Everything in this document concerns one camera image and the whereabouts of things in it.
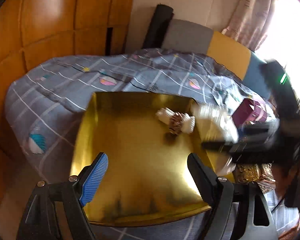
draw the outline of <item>wooden floor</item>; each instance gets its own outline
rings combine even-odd
[[[29,196],[41,180],[28,162],[23,163],[11,178],[0,205],[0,236],[2,240],[15,240],[19,222]]]

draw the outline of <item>green led indicator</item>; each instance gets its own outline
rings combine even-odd
[[[287,74],[284,73],[281,80],[280,80],[280,84],[284,84],[286,80],[287,80]]]

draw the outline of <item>green light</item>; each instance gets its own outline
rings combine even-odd
[[[285,81],[286,77],[287,77],[287,74],[284,73],[281,80],[280,80],[280,84],[282,84]]]

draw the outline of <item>wooden wardrobe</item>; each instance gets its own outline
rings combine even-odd
[[[5,0],[0,7],[0,202],[23,159],[5,120],[10,84],[40,63],[74,54],[120,54],[132,0]]]

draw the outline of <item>beige wall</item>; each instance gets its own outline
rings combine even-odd
[[[217,31],[226,27],[239,0],[133,0],[126,52],[140,49],[157,4],[174,9],[174,18]]]

